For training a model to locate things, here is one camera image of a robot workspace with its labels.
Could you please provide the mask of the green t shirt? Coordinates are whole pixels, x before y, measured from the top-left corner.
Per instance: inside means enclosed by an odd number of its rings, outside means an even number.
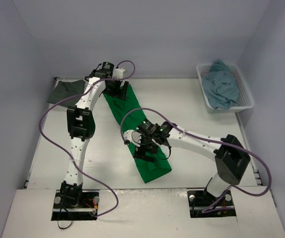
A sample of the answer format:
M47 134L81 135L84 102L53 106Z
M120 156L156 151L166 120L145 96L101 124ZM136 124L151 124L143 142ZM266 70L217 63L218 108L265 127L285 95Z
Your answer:
M106 94L104 95L104 98L118 124L121 124L121 121L129 111L140 107L131 85L128 86L125 100L114 98ZM145 118L146 116L142 110L132 112L125 118L121 131L125 132L130 129L136 129ZM146 155L150 156L155 161L152 163L141 159L134 160L144 183L156 180L172 171L168 160L166 160L167 156L162 149L158 149L157 154L147 153Z

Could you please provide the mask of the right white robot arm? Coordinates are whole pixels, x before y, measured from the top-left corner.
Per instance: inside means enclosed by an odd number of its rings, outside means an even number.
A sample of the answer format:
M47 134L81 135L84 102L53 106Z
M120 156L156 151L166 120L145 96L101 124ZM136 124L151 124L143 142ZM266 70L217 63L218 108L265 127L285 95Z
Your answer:
M215 204L230 186L239 185L250 163L250 156L234 135L224 138L197 135L174 123L153 124L144 119L136 129L125 132L125 138L135 145L134 158L154 162L148 154L157 154L161 146L182 148L200 154L216 164L217 173L203 191L204 201Z

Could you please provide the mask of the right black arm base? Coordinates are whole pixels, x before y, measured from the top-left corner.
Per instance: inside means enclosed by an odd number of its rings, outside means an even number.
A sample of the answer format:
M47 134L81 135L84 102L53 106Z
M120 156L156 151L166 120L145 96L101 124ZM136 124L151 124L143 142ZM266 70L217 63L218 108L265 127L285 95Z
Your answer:
M190 218L236 217L230 189L218 203L217 198L203 190L188 190L187 198Z

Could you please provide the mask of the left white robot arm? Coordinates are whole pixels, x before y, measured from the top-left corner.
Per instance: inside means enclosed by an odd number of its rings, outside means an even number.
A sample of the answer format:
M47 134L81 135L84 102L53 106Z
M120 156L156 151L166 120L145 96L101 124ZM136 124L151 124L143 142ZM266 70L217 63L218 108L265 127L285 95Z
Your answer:
M60 187L60 194L68 207L77 208L82 204L83 175L78 170L83 168L86 148L94 136L96 125L93 116L94 106L101 94L125 100L129 83L124 83L125 69L112 63L104 62L100 69L89 75L84 96L67 109L67 130L71 141L70 159L66 176Z

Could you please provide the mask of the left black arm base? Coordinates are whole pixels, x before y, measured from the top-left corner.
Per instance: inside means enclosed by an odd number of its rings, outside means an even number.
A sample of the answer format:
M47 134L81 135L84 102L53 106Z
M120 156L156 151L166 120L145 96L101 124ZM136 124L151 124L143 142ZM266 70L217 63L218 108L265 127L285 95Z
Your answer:
M57 190L53 201L51 221L56 221L61 230L68 229L75 221L95 221L99 201L97 190L83 191L77 204L72 204L71 199Z

